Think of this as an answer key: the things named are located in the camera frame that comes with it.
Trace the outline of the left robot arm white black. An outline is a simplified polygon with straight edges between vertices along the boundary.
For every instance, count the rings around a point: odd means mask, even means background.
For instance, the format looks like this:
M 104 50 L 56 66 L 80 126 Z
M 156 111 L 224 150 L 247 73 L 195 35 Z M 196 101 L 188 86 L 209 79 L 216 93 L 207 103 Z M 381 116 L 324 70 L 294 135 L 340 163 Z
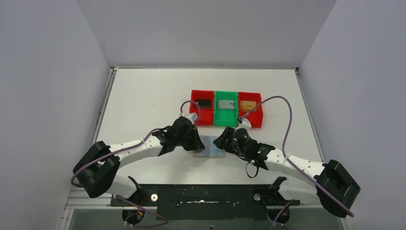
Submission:
M 185 151 L 203 150 L 196 113 L 177 118 L 171 126 L 155 128 L 144 138 L 122 144 L 95 142 L 73 169 L 71 184 L 82 187 L 91 198 L 104 193 L 121 196 L 129 204 L 137 204 L 142 192 L 131 176 L 120 176 L 120 168 L 133 162 L 159 157 L 182 147 Z

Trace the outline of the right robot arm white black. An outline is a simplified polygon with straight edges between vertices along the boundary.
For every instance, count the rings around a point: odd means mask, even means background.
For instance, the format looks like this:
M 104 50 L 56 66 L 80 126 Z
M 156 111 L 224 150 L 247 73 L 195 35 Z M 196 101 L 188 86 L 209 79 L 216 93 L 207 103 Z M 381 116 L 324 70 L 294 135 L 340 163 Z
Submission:
M 252 139 L 245 128 L 227 127 L 214 140 L 214 145 L 253 163 L 258 169 L 280 172 L 310 184 L 323 208 L 334 216 L 354 216 L 350 208 L 361 188 L 340 162 L 325 163 L 288 156 L 272 145 Z

